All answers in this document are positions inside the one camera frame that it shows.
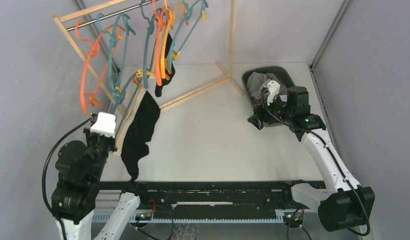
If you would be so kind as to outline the black underwear beige waistband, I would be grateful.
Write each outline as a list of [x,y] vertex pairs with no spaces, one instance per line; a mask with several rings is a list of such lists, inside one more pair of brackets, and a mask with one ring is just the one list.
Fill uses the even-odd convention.
[[139,176],[139,160],[150,153],[147,143],[152,140],[160,114],[160,106],[153,96],[142,88],[117,135],[117,150],[113,154],[121,158],[133,182]]

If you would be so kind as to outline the slate blue clip hanger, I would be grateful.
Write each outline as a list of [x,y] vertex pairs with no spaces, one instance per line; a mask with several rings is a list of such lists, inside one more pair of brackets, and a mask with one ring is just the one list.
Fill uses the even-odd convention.
[[138,69],[122,85],[117,85],[116,82],[110,83],[109,86],[112,87],[111,94],[115,100],[115,104],[110,110],[111,114],[115,114],[119,107],[123,107],[126,99],[130,99],[129,105],[131,104],[137,91],[144,87],[142,83],[143,75],[144,71]]

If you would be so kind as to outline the teal hanger front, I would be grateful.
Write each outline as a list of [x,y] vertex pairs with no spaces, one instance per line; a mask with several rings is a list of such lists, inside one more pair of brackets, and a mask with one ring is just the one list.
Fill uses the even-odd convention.
[[100,32],[108,36],[108,87],[111,99],[116,106],[123,103],[126,98],[126,84],[123,83],[124,64],[127,58],[129,37],[136,35],[130,25],[130,17],[126,13],[119,13],[109,29],[102,26],[103,13],[96,15],[96,26]]

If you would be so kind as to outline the orange clip hanger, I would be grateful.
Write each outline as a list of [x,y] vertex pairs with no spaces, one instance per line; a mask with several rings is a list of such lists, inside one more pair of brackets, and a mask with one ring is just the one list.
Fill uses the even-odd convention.
[[81,105],[81,109],[83,113],[87,115],[89,113],[88,105],[92,105],[93,107],[98,106],[100,108],[103,106],[103,104],[99,100],[96,99],[96,94],[103,83],[105,73],[109,68],[109,63],[106,64],[101,77],[98,77],[98,83],[97,83],[95,90],[91,93],[85,92],[85,82],[86,82],[87,70],[91,67],[90,60],[91,58],[96,57],[98,52],[101,50],[99,41],[102,39],[103,33],[99,34],[99,36],[96,38],[94,42],[90,41],[87,38],[82,38],[79,34],[79,27],[81,26],[82,23],[84,22],[80,20],[75,24],[75,34],[80,41],[87,42],[90,45],[90,51],[84,60],[84,69],[81,75],[81,84],[80,84],[80,105]]

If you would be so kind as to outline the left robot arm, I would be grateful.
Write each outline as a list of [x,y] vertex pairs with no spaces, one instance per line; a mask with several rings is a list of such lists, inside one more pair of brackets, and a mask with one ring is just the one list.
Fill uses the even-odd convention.
[[[91,227],[101,176],[109,153],[115,149],[115,138],[87,128],[83,131],[87,143],[73,140],[64,144],[55,164],[58,182],[51,196],[51,212],[62,240],[92,238]],[[136,208],[148,205],[150,196],[145,189],[145,184],[139,182],[124,184],[116,209],[95,239],[120,239]]]

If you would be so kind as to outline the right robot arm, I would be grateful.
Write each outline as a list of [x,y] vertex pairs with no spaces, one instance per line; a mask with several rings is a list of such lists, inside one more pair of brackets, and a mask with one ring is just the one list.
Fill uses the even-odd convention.
[[303,86],[287,89],[286,99],[277,84],[261,86],[256,96],[257,120],[269,120],[289,128],[311,155],[324,181],[326,191],[299,181],[282,194],[288,208],[303,204],[316,211],[328,232],[347,229],[359,236],[371,232],[370,215],[375,193],[352,175],[334,148],[322,118],[311,112],[309,92]]

